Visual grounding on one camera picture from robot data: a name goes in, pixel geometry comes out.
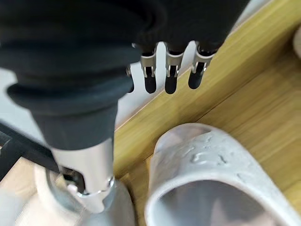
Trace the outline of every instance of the white slipper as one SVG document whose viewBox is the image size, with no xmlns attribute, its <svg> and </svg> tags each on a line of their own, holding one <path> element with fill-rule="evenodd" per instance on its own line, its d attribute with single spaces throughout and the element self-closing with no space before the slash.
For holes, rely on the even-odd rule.
<svg viewBox="0 0 301 226">
<path fill-rule="evenodd" d="M 35 180 L 38 192 L 22 209 L 16 226 L 135 226 L 130 195 L 118 180 L 111 192 L 114 198 L 108 196 L 111 204 L 99 214 L 84 210 L 64 188 L 62 176 L 36 165 Z"/>
<path fill-rule="evenodd" d="M 148 226 L 301 226 L 258 162 L 224 131 L 177 126 L 150 165 Z"/>
</svg>

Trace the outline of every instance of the white shoe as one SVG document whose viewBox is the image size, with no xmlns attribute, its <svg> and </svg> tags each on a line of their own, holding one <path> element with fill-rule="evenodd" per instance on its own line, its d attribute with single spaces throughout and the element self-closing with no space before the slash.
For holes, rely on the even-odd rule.
<svg viewBox="0 0 301 226">
<path fill-rule="evenodd" d="M 224 131 L 177 126 L 150 165 L 148 226 L 301 226 L 258 162 Z"/>
</svg>

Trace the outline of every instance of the black fingertip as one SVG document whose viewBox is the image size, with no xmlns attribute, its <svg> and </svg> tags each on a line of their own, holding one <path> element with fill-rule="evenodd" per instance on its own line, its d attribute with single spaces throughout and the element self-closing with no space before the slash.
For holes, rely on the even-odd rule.
<svg viewBox="0 0 301 226">
<path fill-rule="evenodd" d="M 154 93 L 156 91 L 156 77 L 147 77 L 144 78 L 145 89 L 148 93 Z"/>
<path fill-rule="evenodd" d="M 173 94 L 177 89 L 177 78 L 174 76 L 166 77 L 165 80 L 165 91 L 168 94 Z"/>
<path fill-rule="evenodd" d="M 188 85 L 191 89 L 197 89 L 202 81 L 204 72 L 201 71 L 200 73 L 196 72 L 190 72 L 189 80 L 188 80 Z"/>
</svg>

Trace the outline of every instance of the silver metal bracket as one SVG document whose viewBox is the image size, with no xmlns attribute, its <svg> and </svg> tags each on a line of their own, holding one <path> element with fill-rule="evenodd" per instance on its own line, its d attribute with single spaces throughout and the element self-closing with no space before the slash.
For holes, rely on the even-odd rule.
<svg viewBox="0 0 301 226">
<path fill-rule="evenodd" d="M 215 54 L 212 54 L 210 56 L 203 56 L 198 52 L 198 47 L 196 48 L 195 56 L 192 63 L 191 71 L 193 73 L 197 72 L 197 67 L 199 63 L 204 63 L 203 71 L 207 69 L 207 67 L 210 65 L 210 62 Z"/>
<path fill-rule="evenodd" d="M 154 51 L 154 54 L 151 56 L 141 56 L 140 59 L 141 62 L 141 68 L 144 74 L 144 77 L 147 78 L 148 74 L 146 72 L 146 68 L 151 68 L 151 77 L 155 77 L 156 74 L 156 50 Z"/>
<path fill-rule="evenodd" d="M 166 51 L 166 77 L 170 77 L 171 66 L 175 66 L 174 77 L 178 77 L 183 55 L 184 53 L 181 53 L 179 55 L 172 55 L 168 52 L 168 50 Z"/>
<path fill-rule="evenodd" d="M 102 212 L 103 200 L 114 185 L 112 139 L 81 150 L 51 150 L 62 172 L 64 168 L 74 170 L 84 179 L 81 192 L 75 181 L 67 180 L 69 192 L 90 212 Z"/>
</svg>

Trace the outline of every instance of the floor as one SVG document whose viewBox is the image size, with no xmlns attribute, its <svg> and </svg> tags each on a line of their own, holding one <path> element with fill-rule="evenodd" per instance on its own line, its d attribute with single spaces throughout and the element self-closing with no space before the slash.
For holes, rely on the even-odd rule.
<svg viewBox="0 0 301 226">
<path fill-rule="evenodd" d="M 288 52 L 197 122 L 225 130 L 244 145 L 301 213 L 301 139 L 297 86 L 301 63 Z M 149 157 L 122 181 L 135 202 L 139 226 L 148 191 Z"/>
</svg>

